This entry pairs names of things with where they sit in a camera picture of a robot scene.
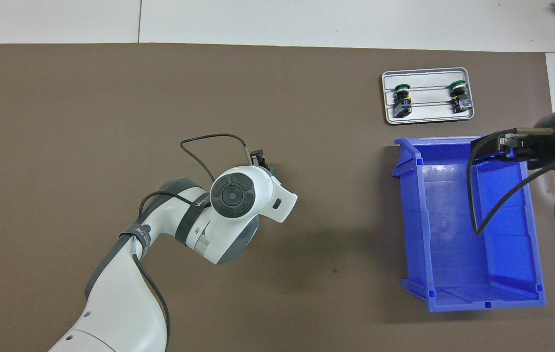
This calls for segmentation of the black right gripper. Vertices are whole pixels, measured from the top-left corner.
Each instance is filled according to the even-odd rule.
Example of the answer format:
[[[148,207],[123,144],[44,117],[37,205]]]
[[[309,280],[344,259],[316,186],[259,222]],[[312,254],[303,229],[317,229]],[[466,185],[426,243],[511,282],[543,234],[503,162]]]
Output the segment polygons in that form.
[[[553,129],[555,131],[555,112],[538,120],[536,128]],[[555,161],[555,133],[551,135],[530,134],[525,137],[525,146],[518,147],[514,137],[499,138],[499,153],[504,158],[514,158],[525,162],[528,170],[537,170]]]

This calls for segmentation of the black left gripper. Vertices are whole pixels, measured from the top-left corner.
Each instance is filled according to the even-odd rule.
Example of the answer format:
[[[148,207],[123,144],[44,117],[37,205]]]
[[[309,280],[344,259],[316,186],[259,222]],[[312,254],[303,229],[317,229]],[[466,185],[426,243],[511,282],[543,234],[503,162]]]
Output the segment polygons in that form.
[[[251,160],[252,160],[252,164],[258,167],[262,167],[266,170],[268,170],[269,173],[273,173],[274,169],[272,166],[269,166],[268,163],[266,162],[266,159],[264,157],[264,150],[263,149],[259,149],[259,150],[255,150],[251,152]]]

